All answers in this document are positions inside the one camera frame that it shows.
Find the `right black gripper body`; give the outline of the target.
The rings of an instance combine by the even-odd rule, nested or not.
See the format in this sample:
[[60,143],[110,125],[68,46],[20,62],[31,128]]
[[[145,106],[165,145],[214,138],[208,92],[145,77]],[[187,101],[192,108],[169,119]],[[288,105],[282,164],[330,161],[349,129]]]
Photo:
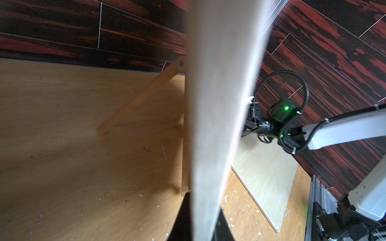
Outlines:
[[266,113],[263,113],[261,106],[254,96],[249,96],[249,109],[241,136],[256,134],[258,139],[270,144],[274,138],[283,138],[287,145],[300,145],[302,143],[302,128],[294,127],[291,123],[288,128],[280,134],[281,127],[287,123],[300,109],[294,101],[281,98],[273,104]]

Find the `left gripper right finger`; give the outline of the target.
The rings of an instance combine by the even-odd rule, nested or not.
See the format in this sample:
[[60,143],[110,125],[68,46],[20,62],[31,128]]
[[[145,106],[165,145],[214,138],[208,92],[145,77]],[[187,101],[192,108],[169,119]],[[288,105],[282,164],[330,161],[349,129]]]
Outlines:
[[220,210],[217,224],[214,229],[212,241],[235,241],[228,227],[222,210]]

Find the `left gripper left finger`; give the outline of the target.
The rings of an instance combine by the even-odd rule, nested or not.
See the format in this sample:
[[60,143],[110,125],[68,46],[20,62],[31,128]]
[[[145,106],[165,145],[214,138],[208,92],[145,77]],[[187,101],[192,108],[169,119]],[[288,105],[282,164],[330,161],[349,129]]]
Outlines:
[[190,193],[184,196],[177,218],[167,239],[168,241],[191,241]]

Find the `white wooden board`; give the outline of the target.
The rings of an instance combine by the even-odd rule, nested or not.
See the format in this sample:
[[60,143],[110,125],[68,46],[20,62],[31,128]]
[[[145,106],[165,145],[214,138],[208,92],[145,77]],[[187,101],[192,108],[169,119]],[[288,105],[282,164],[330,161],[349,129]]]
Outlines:
[[267,43],[274,1],[189,1],[184,153],[192,240],[209,241]]
[[297,161],[277,144],[277,140],[265,144],[250,134],[241,138],[231,167],[279,233],[298,168]]

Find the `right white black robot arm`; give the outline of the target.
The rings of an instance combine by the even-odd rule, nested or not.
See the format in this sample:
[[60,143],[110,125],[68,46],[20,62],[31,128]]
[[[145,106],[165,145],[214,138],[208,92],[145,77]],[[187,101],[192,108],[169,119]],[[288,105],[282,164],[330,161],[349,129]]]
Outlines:
[[[324,121],[294,128],[292,123],[302,114],[302,109],[283,100],[274,105],[279,118],[263,119],[259,104],[254,97],[249,98],[249,110],[242,137],[255,134],[258,139],[269,144],[273,139],[282,149],[295,155],[308,150],[318,150],[327,146],[363,139],[382,137],[386,134],[385,104],[351,111],[326,118]],[[348,195],[349,207],[379,225],[386,214],[386,160],[382,160],[365,179]]]

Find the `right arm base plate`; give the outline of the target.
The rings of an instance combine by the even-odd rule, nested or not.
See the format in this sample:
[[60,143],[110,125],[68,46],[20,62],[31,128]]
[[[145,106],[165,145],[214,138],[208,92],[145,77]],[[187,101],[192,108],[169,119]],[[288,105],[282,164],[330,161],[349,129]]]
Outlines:
[[379,222],[350,207],[344,215],[330,213],[317,216],[317,224],[328,241],[367,241],[373,232],[382,227]]

